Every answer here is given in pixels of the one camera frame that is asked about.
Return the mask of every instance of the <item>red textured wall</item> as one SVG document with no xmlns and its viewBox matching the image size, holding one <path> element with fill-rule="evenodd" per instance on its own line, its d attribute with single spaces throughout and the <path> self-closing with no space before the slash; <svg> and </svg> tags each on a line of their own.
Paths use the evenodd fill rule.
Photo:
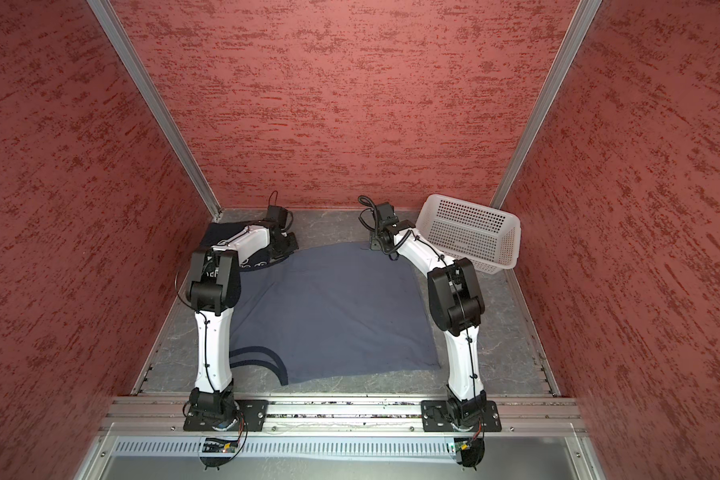
<svg viewBox="0 0 720 480">
<path fill-rule="evenodd" d="M 224 207 L 487 204 L 577 0 L 113 0 Z"/>
<path fill-rule="evenodd" d="M 608 479 L 720 478 L 720 2 L 606 0 L 504 208 Z"/>
<path fill-rule="evenodd" d="M 87 4 L 0 2 L 0 479 L 71 478 L 207 220 Z"/>
</svg>

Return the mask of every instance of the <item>dark fabric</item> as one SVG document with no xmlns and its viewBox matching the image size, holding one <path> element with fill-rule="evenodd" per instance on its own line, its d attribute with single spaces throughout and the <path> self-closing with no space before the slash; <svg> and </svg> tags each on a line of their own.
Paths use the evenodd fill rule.
<svg viewBox="0 0 720 480">
<path fill-rule="evenodd" d="M 300 250 L 241 276 L 230 349 L 263 346 L 280 356 L 290 383 L 396 370 L 435 370 L 432 328 L 405 258 L 367 244 Z M 270 361 L 257 353 L 232 360 Z"/>
<path fill-rule="evenodd" d="M 268 362 L 267 360 L 259 360 L 259 359 L 248 359 L 248 360 L 240 360 L 236 361 L 235 357 L 238 355 L 242 355 L 244 353 L 262 353 L 266 356 L 268 356 L 270 359 L 274 360 L 274 364 Z M 280 356 L 277 353 L 274 353 L 268 348 L 265 348 L 263 346 L 246 346 L 241 349 L 230 351 L 230 367 L 235 368 L 236 366 L 243 366 L 243 365 L 258 365 L 263 366 L 267 369 L 272 370 L 272 373 L 277 375 L 277 379 L 280 381 L 280 385 L 286 386 L 288 385 L 288 369 L 286 368 L 286 365 L 280 360 Z"/>
<path fill-rule="evenodd" d="M 251 222 L 229 222 L 226 224 L 208 224 L 200 246 L 213 246 L 242 232 Z"/>
</svg>

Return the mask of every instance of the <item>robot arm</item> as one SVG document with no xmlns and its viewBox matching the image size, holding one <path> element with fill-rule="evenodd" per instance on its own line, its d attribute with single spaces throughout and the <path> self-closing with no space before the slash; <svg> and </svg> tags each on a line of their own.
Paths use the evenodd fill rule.
<svg viewBox="0 0 720 480">
<path fill-rule="evenodd" d="M 389 203 L 375 205 L 360 197 L 374 216 L 371 248 L 403 255 L 427 276 L 429 312 L 445 335 L 448 347 L 448 415 L 456 428 L 470 429 L 485 411 L 487 399 L 478 369 L 477 338 L 480 314 L 485 312 L 474 266 L 430 244 L 408 220 L 400 220 Z"/>
<path fill-rule="evenodd" d="M 283 232 L 287 215 L 284 208 L 270 206 L 264 220 L 246 226 L 238 235 L 217 245 L 192 253 L 186 298 L 195 311 L 199 348 L 185 430 L 203 430 L 208 426 L 223 431 L 236 425 L 230 323 L 240 299 L 240 268 L 247 266 L 250 256 L 261 249 L 267 249 L 270 260 L 279 260 L 298 248 L 296 237 Z"/>
</svg>

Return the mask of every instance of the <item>black mounting plate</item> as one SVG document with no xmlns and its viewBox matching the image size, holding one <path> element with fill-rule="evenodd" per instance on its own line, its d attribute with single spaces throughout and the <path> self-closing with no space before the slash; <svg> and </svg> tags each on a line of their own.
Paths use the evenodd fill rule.
<svg viewBox="0 0 720 480">
<path fill-rule="evenodd" d="M 246 420 L 246 428 L 249 432 L 260 432 L 266 420 L 267 400 L 236 400 L 242 417 Z M 214 430 L 209 425 L 201 425 L 198 417 L 184 418 L 184 432 L 216 432 L 223 435 L 224 432 Z"/>
<path fill-rule="evenodd" d="M 487 413 L 483 416 L 483 430 L 486 432 L 500 432 L 501 418 L 496 408 L 496 402 L 488 400 L 485 405 Z M 457 432 L 451 425 L 448 418 L 448 408 L 445 400 L 423 400 L 422 401 L 422 424 L 425 432 Z M 470 430 L 476 432 L 475 425 Z"/>
</svg>

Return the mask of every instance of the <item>white plastic basket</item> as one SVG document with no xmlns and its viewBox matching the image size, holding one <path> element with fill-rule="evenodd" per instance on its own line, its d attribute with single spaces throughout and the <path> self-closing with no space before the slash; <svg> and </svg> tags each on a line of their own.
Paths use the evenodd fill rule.
<svg viewBox="0 0 720 480">
<path fill-rule="evenodd" d="M 488 274 L 514 267 L 520 252 L 520 219 L 443 195 L 430 195 L 416 219 L 424 238 L 456 258 L 467 257 Z"/>
</svg>

